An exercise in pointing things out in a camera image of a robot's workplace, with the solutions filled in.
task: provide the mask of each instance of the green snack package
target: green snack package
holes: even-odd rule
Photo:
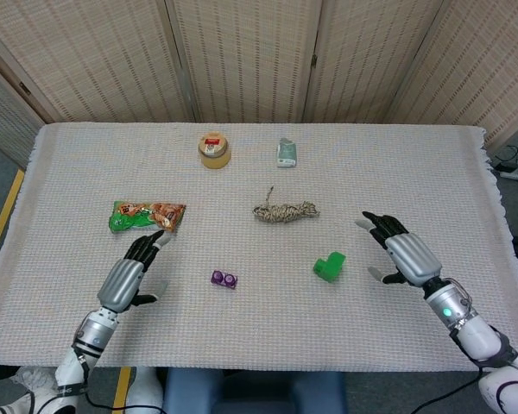
[[[132,227],[152,227],[174,232],[185,209],[184,204],[116,201],[110,217],[110,230],[116,232]]]

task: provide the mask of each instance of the tangled twine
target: tangled twine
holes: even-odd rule
[[[253,214],[259,220],[267,223],[287,223],[302,217],[316,217],[320,213],[313,203],[304,201],[301,204],[269,205],[268,198],[274,187],[270,187],[265,204],[258,205],[253,209]]]

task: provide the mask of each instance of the table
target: table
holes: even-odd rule
[[[225,168],[200,165],[202,134],[224,133]],[[277,168],[280,138],[298,166]],[[57,365],[115,261],[142,234],[112,234],[114,200],[187,204],[178,235],[141,292],[168,281],[159,303],[133,308],[100,360],[149,365],[344,371],[470,370],[422,291],[382,285],[393,272],[353,220],[399,217],[459,279],[474,306],[518,348],[518,261],[483,130],[350,124],[60,123],[44,127],[0,254],[0,363]],[[257,221],[252,208],[314,202],[320,217]],[[312,271],[347,255],[329,284]],[[239,277],[235,291],[213,269]]]

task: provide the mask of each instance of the purple toy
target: purple toy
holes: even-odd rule
[[[229,287],[231,289],[236,288],[236,283],[238,282],[238,277],[233,274],[224,273],[220,270],[216,270],[213,272],[211,276],[211,283],[214,285],[221,285],[224,287]]]

